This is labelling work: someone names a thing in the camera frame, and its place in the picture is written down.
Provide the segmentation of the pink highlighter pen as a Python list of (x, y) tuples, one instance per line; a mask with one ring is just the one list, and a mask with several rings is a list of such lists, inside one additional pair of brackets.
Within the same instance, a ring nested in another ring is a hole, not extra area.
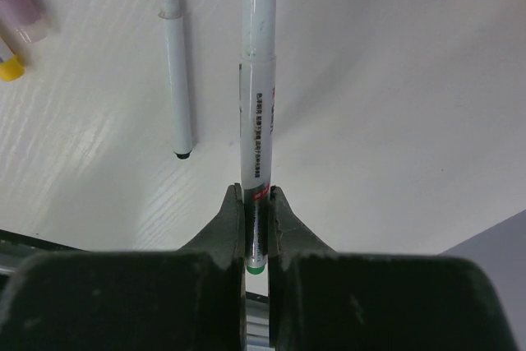
[(47, 36), (47, 24), (33, 0), (1, 0), (1, 18), (26, 43)]

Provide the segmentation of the dark green capped marker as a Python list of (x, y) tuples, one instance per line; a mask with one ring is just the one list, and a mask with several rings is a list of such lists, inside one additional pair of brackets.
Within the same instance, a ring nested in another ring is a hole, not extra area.
[(276, 0), (242, 0), (239, 114), (242, 202), (246, 219), (247, 272), (267, 263), (275, 113)]

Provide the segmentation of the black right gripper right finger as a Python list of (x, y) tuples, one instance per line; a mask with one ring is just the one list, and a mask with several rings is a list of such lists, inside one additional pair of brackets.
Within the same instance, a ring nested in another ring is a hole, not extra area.
[(298, 350), (304, 339), (304, 278), (301, 265), (334, 250), (294, 213), (281, 187), (270, 189), (268, 219), (270, 344)]

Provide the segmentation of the black capped thin marker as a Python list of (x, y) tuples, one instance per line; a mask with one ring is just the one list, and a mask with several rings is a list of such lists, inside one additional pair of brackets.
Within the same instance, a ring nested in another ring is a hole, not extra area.
[(161, 0), (159, 18), (164, 23), (168, 82), (173, 114), (173, 153), (185, 160), (194, 147), (187, 78), (184, 21), (180, 0)]

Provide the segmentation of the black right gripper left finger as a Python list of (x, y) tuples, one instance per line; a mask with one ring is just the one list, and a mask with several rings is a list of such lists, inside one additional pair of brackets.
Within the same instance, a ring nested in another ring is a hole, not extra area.
[(219, 212), (178, 252), (192, 263), (183, 306), (195, 350), (244, 350), (245, 219), (241, 187), (227, 187)]

